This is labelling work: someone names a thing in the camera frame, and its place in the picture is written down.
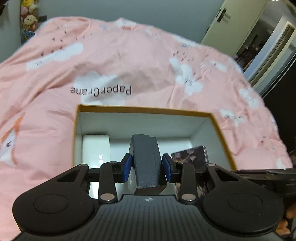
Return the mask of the person's right hand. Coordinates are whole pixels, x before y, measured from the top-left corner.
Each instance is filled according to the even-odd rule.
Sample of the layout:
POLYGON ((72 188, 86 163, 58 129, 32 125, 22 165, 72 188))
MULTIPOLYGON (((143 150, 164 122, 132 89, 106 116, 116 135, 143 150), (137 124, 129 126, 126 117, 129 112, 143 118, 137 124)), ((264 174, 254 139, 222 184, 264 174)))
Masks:
POLYGON ((286 219, 282 219, 276 229, 276 233, 279 236, 290 235, 290 230, 288 229, 287 219, 293 219, 296 216, 296 204, 294 203, 291 207, 287 209, 286 219))

